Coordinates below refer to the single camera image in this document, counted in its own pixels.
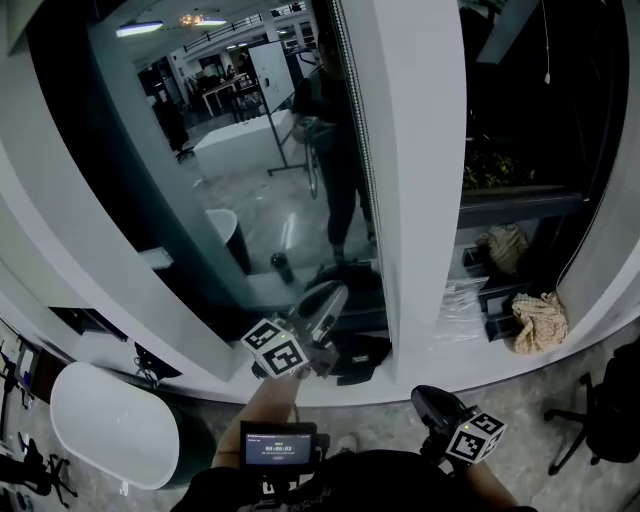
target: dark cloth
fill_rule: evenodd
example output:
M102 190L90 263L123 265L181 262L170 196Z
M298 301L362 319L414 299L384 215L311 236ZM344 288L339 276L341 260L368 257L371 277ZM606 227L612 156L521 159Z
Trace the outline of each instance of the dark cloth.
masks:
M173 512L441 511L463 507L477 510L469 508L468 496L456 480L420 455L376 450L328 459L309 482L275 497L262 495L258 485L243 479L239 470L209 469L192 480ZM511 510L535 512L527 507Z
M322 70L318 77L321 98L314 98L311 81L305 78L296 88L293 112L335 125L332 144L326 150L316 150L316 155L329 203L329 242L342 245L353 219L356 192L367 221L371 221L371 205L347 85L344 80L329 78Z
M371 221L371 205L367 193L364 171L359 155L349 158L349 153L318 153L324 186L329 203L327 231L331 245L342 245L356 209L356 191L360 196L360 208L365 220Z

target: display screen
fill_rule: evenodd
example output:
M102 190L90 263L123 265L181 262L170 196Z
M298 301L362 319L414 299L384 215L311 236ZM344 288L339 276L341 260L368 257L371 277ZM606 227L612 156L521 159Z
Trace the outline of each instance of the display screen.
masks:
M311 434L247 434L245 463L258 466L309 464Z

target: white table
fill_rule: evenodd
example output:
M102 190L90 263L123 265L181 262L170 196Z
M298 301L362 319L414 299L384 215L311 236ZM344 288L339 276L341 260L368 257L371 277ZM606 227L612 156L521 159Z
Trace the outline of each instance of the white table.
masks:
M213 110L211 110L211 105L209 105L209 100L207 99L207 96L209 96L211 94L215 94L216 95L216 101L218 102L218 107L220 107L220 109L222 109L222 103L220 103L220 97L218 96L218 93L220 91L226 89L227 87L233 87L233 90L237 91L236 84L238 82L240 82L241 80L245 80L248 76L249 75L247 75L246 73L242 73L241 75L234 76L233 78L230 78L229 80L226 80L225 82L221 83L220 85L217 85L213 89L209 89L207 92L205 92L202 95L202 99L204 100L205 104L207 105L207 108L209 109L209 114L211 115L211 117L213 117Z
M282 110L275 112L272 119L278 137L284 140L293 127L293 115L289 110ZM297 146L293 137L287 139L282 148L287 159L290 159ZM209 178L282 166L282 157L266 115L213 130L193 151L201 172Z

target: floor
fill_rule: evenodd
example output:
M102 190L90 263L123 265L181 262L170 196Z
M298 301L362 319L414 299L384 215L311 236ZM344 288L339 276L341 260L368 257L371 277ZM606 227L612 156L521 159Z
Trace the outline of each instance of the floor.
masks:
M216 117L195 125L189 129L189 144L194 145L194 141L201 140L212 129L226 126L225 123ZM291 163L303 161L300 146ZM309 177L301 168L273 176L269 176L266 169L258 168L205 178L206 172L197 157L186 157L180 165L191 173L196 195L205 209L226 208L238 216L252 274L271 272L270 259L276 252L284 252L293 268L332 263L333 252L327 237L329 208L319 171L318 195L314 199L309 190ZM348 259L376 257L358 207L345 243L345 255Z
M508 424L507 434L487 462L522 504L529 504L540 512L640 511L640 499L624 508L640 490L640 459L626 465L601 462L592 467L588 448L582 446L559 475L549 477L549 463L561 446L573 440L576 429L563 420L550 423L542 420L542 412L549 407L582 409L584 394L578 389L578 378L590 371L598 382L613 350L632 341L632 332L635 330L623 329L595 347L537 372L460 394L466 404L477 404ZM238 410L237 406L195 401L185 402L182 407L203 418L217 437ZM19 404L19 395L14 392L8 411L10 444L15 445L15 433L21 431L32 435L43 453L64 453L52 430L46 404L36 402L25 411ZM355 431L364 449L415 452L425 437L424 427L407 402L301 409L300 416L302 421L317 423L318 431L328 433L334 441ZM125 497L119 493L120 482L73 456L69 458L72 462L68 477L80 493L77 500L70 498L72 510L168 511L185 492L184 489L151 492L131 488ZM55 496L34 497L33 503L35 510L64 510Z

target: bottle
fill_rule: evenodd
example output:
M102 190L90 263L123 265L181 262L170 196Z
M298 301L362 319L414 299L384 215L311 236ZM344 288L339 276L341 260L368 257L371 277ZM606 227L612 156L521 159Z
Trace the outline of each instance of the bottle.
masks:
M271 266L280 274L286 284L291 284L295 280L293 272L289 266L287 255L283 252L276 252L271 256Z

